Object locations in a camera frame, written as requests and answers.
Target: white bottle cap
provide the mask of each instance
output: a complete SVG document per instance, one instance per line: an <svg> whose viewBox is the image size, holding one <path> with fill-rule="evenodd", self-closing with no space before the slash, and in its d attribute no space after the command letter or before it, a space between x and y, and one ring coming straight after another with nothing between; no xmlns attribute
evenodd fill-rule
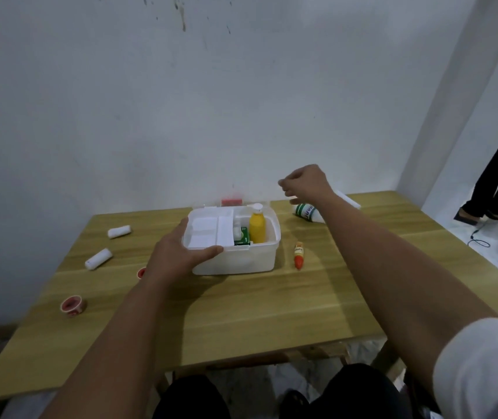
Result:
<svg viewBox="0 0 498 419"><path fill-rule="evenodd" d="M255 203L251 206L253 208L253 211L255 213L262 213L262 204L261 203Z"/></svg>

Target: bottle label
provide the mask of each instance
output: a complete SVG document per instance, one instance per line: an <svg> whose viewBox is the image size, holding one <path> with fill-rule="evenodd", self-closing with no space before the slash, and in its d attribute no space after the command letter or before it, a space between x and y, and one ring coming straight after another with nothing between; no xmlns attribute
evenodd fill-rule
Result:
<svg viewBox="0 0 498 419"><path fill-rule="evenodd" d="M315 212L315 207L311 204L298 204L295 209L295 215L304 218L306 221L311 222L313 213Z"/></svg>

